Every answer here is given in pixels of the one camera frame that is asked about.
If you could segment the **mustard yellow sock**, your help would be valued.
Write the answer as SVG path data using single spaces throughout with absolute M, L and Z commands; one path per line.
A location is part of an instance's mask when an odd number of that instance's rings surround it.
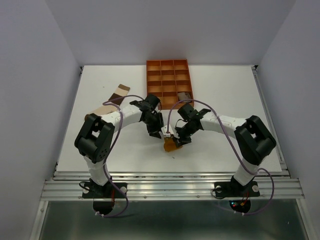
M 182 148 L 182 145 L 179 145 L 177 139 L 174 136 L 164 137 L 163 148 L 166 152 L 172 152 Z

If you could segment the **tan sock with red cuff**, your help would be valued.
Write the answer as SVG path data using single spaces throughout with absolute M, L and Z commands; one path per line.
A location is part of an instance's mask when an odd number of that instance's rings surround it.
M 183 101 L 185 103 L 191 102 L 191 95 L 188 92 L 178 92 L 177 97 L 179 101 Z

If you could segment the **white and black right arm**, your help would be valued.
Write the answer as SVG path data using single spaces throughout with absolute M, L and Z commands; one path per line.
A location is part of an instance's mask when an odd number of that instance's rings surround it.
M 263 121 L 256 115 L 249 118 L 216 116 L 212 112 L 197 113 L 187 119 L 182 127 L 175 127 L 177 143 L 191 142 L 199 130 L 222 133 L 239 160 L 239 167 L 230 180 L 231 192 L 242 195 L 258 173 L 263 160 L 273 151 L 277 142 Z

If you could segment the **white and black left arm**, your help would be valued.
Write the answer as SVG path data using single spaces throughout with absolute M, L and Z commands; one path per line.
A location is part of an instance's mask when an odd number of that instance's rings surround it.
M 124 108 L 105 114 L 87 115 L 75 141 L 74 146 L 87 163 L 90 180 L 95 184 L 94 191 L 100 197 L 111 193 L 111 176 L 105 173 L 106 161 L 122 128 L 136 123 L 146 125 L 149 136 L 160 139 L 164 126 L 162 113 L 157 111 L 159 103 L 145 100 L 132 101 Z

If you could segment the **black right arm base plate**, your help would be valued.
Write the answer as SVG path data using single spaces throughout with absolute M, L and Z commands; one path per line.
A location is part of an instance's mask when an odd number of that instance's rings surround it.
M 259 197 L 260 189 L 256 181 L 250 181 L 245 186 L 236 181 L 218 181 L 214 183 L 211 195 L 216 199 Z

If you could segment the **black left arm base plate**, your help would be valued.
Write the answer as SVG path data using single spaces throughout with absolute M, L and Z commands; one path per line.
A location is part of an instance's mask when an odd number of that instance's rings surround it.
M 83 199 L 124 199 L 124 195 L 115 189 L 109 182 L 104 186 L 93 181 L 81 181 Z

